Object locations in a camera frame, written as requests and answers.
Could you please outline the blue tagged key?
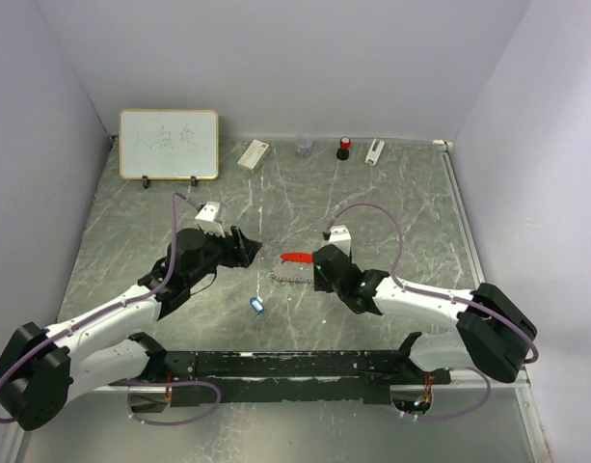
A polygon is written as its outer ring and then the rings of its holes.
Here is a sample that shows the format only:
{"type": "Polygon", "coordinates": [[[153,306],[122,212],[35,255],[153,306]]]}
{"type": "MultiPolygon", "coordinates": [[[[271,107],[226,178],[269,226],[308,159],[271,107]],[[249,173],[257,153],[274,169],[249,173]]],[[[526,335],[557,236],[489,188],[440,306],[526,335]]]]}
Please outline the blue tagged key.
{"type": "Polygon", "coordinates": [[[250,299],[250,305],[256,313],[264,313],[265,312],[264,302],[258,296],[252,297],[250,299]]]}

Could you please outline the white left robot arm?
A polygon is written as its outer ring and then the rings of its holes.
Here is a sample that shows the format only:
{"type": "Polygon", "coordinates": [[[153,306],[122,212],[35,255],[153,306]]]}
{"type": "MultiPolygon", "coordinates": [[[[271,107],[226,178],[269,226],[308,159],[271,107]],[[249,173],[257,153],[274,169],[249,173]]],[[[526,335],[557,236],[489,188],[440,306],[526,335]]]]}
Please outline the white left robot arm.
{"type": "Polygon", "coordinates": [[[166,255],[112,301],[45,328],[34,322],[18,327],[0,355],[0,406],[7,413],[0,423],[35,430],[101,386],[161,381],[166,352],[145,328],[181,307],[219,267],[249,267],[261,248],[236,226],[223,236],[183,229],[166,255]]]}

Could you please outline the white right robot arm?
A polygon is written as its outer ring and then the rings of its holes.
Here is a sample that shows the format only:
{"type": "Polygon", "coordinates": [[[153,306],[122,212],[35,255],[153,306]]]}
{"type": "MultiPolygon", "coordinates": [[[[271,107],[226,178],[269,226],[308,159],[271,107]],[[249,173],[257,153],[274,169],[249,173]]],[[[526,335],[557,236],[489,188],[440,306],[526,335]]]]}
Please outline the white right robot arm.
{"type": "Polygon", "coordinates": [[[476,368],[512,383],[533,350],[537,328],[495,285],[468,290],[396,282],[386,271],[362,271],[334,244],[314,252],[312,265],[314,289],[335,294],[353,313],[403,315],[447,330],[417,336],[396,359],[406,383],[439,368],[476,368]]]}

